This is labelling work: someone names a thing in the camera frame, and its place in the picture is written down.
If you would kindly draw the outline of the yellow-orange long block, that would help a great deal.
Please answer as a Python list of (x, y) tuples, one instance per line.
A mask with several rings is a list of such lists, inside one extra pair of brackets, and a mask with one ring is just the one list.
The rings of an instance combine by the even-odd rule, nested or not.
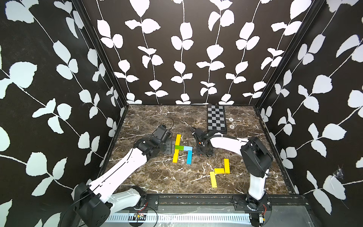
[(174, 155), (173, 155), (173, 163), (177, 163), (179, 158), (179, 150), (175, 149)]

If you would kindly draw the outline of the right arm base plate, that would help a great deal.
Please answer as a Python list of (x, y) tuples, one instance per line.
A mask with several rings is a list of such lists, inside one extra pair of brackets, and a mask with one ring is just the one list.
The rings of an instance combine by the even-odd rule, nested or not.
[(236, 211), (262, 213), (272, 210), (272, 202), (267, 195), (264, 195), (260, 200), (256, 200), (248, 194), (240, 194), (232, 196), (230, 202)]

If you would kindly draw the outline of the yellow long block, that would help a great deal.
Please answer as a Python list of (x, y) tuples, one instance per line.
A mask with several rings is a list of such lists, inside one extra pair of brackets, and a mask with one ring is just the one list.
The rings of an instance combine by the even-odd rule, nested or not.
[(210, 181), (211, 181), (211, 187), (212, 188), (217, 188), (217, 182), (216, 182), (216, 174), (214, 171), (209, 173), (210, 175)]
[(175, 140), (175, 145), (176, 146), (179, 146), (180, 145), (180, 142), (181, 142), (181, 134), (178, 134), (177, 136), (176, 136), (176, 140)]

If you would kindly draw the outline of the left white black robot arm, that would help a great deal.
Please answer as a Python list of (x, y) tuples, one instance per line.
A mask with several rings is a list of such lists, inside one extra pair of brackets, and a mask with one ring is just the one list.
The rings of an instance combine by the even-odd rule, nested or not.
[(134, 208), (137, 212), (148, 206), (147, 193), (133, 186), (121, 193), (116, 189), (139, 167), (160, 152), (171, 151), (172, 139), (157, 141), (154, 137), (138, 140), (127, 155), (102, 176), (89, 184), (80, 183), (74, 190), (71, 208), (87, 227), (100, 227), (110, 215)]

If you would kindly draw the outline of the teal long block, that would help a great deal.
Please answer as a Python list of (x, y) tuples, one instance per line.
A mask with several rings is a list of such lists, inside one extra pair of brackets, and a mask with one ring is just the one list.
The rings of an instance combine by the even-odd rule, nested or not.
[(192, 164), (192, 155), (193, 155), (193, 151), (192, 150), (189, 150), (188, 151), (188, 154), (187, 154), (187, 161), (186, 161), (186, 164), (187, 165), (191, 165)]

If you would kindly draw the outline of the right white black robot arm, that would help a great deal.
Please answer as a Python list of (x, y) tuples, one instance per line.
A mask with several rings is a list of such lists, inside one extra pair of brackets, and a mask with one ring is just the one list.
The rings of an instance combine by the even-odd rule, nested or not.
[(257, 137), (236, 138), (217, 133), (209, 135), (193, 133), (197, 151), (211, 155), (214, 148), (221, 148), (240, 155), (250, 174), (248, 196), (260, 201), (266, 194), (265, 184), (273, 156)]

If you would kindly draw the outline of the black white checkerboard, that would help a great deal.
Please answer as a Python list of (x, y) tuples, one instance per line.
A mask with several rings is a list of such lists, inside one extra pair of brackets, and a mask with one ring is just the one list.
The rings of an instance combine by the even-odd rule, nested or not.
[(227, 134), (224, 106), (207, 105), (207, 131)]

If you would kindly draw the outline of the green short block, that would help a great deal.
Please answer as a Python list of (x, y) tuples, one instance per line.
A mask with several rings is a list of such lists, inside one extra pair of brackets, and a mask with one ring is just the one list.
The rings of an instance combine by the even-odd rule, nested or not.
[(185, 151), (184, 146), (175, 145), (175, 150)]

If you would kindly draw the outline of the light blue short block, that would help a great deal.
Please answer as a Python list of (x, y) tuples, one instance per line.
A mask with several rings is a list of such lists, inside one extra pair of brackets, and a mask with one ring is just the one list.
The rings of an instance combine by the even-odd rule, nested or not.
[(193, 147), (190, 146), (183, 146), (183, 151), (193, 151)]

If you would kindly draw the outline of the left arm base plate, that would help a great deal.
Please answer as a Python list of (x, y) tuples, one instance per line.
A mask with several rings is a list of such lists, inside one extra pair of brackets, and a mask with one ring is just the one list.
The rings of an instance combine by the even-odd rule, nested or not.
[(152, 209), (157, 211), (158, 205), (159, 205), (159, 196), (153, 194), (147, 194), (142, 196), (137, 202), (136, 206), (134, 206), (133, 208), (136, 211), (140, 211), (143, 208), (146, 208), (147, 211)]

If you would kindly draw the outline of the yellow short block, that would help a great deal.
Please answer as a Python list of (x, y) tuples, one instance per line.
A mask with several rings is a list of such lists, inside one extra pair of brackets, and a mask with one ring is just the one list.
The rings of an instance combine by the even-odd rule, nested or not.
[(215, 168), (214, 173), (215, 174), (225, 174), (225, 169), (224, 168)]

